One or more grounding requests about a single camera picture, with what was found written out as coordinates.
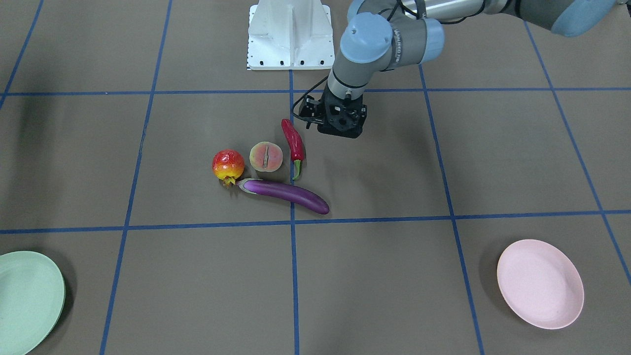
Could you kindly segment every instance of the pink plate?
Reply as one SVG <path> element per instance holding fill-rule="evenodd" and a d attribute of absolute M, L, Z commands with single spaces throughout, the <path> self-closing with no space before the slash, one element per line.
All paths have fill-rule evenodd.
<path fill-rule="evenodd" d="M 565 254 L 546 242 L 512 243 L 497 263 L 497 282 L 510 308 L 539 328 L 567 327 L 583 309 L 579 272 Z"/>

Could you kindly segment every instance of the red chili pepper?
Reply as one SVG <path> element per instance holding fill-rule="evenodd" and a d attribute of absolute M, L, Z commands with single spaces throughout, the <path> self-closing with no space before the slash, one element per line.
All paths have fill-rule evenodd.
<path fill-rule="evenodd" d="M 300 133 L 293 127 L 292 122 L 287 118 L 283 119 L 281 126 L 283 127 L 283 133 L 285 134 L 285 138 L 287 138 L 287 143 L 289 143 L 289 149 L 292 153 L 295 173 L 293 180 L 296 180 L 300 175 L 300 165 L 302 161 L 305 160 L 305 152 L 302 150 L 302 138 L 300 137 Z"/>

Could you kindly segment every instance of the green plate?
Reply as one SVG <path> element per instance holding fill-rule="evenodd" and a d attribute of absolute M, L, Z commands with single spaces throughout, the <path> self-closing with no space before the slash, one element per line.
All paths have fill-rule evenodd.
<path fill-rule="evenodd" d="M 55 326 L 66 288 L 55 263 L 34 251 L 0 256 L 0 355 L 25 355 Z"/>

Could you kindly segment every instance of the pepper stem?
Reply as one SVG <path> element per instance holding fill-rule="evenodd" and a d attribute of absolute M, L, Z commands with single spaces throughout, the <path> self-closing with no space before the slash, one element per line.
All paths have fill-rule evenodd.
<path fill-rule="evenodd" d="M 293 179 L 296 180 L 300 176 L 300 159 L 296 159 L 293 161 Z"/>

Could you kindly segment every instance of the black cable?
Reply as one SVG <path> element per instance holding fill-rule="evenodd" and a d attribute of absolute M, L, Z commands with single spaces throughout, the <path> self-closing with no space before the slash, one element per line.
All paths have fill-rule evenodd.
<path fill-rule="evenodd" d="M 523 20 L 521 17 L 521 0 L 515 0 L 515 15 Z"/>
<path fill-rule="evenodd" d="M 482 13 L 482 11 L 484 11 L 484 9 L 487 7 L 487 2 L 486 1 L 482 1 L 482 6 L 480 7 L 480 9 L 478 10 L 478 12 L 476 12 L 473 15 L 469 15 L 469 16 L 465 16 L 463 18 L 461 18 L 458 21 L 441 21 L 440 23 L 443 25 L 456 25 L 458 23 L 461 23 L 462 21 L 466 20 L 469 17 L 474 17 L 474 16 L 478 16 L 479 14 Z"/>
<path fill-rule="evenodd" d="M 504 11 L 506 11 L 506 9 L 509 8 L 510 5 L 512 5 L 512 0 L 508 0 L 506 2 L 506 5 L 504 5 L 504 7 L 500 10 L 500 13 L 504 13 Z"/>
<path fill-rule="evenodd" d="M 401 8 L 401 10 L 403 10 L 403 13 L 409 13 L 410 15 L 416 17 L 416 19 L 420 19 L 421 17 L 418 15 L 418 13 L 415 13 L 414 11 L 412 11 L 409 7 L 405 6 L 403 4 L 403 0 L 396 0 L 397 5 L 399 5 L 399 7 Z"/>
<path fill-rule="evenodd" d="M 305 97 L 307 97 L 307 95 L 308 95 L 311 91 L 313 91 L 315 88 L 317 88 L 317 87 L 318 87 L 318 86 L 320 86 L 322 83 L 324 83 L 324 82 L 325 82 L 328 78 L 329 78 L 329 76 L 328 76 L 328 75 L 327 75 L 327 76 L 325 76 L 324 78 L 322 78 L 322 80 L 318 81 L 318 83 L 317 83 L 317 84 L 315 84 L 314 86 L 312 86 L 309 90 L 307 90 L 304 94 L 302 94 L 302 96 L 301 96 L 298 100 L 296 100 L 296 102 L 294 102 L 294 103 L 293 103 L 293 106 L 292 106 L 292 114 L 293 114 L 293 117 L 295 117 L 295 118 L 297 118 L 297 119 L 300 119 L 300 116 L 298 116 L 298 115 L 296 114 L 296 112 L 294 112 L 294 110 L 296 109 L 296 106 L 298 106 L 298 104 L 300 103 L 300 101 L 303 101 L 303 100 L 305 99 Z"/>
<path fill-rule="evenodd" d="M 386 12 L 386 11 L 388 11 L 388 10 L 392 10 L 392 8 L 383 9 L 383 10 L 381 10 L 380 12 L 378 12 L 378 13 L 377 13 L 377 15 L 381 15 L 381 14 L 383 14 L 384 12 Z"/>
<path fill-rule="evenodd" d="M 396 10 L 399 8 L 399 3 L 397 3 L 396 5 L 394 5 L 394 8 L 392 9 L 392 11 L 390 11 L 390 15 L 388 16 L 388 22 L 390 22 L 390 20 L 392 19 L 392 17 L 394 16 L 394 13 L 396 12 Z"/>

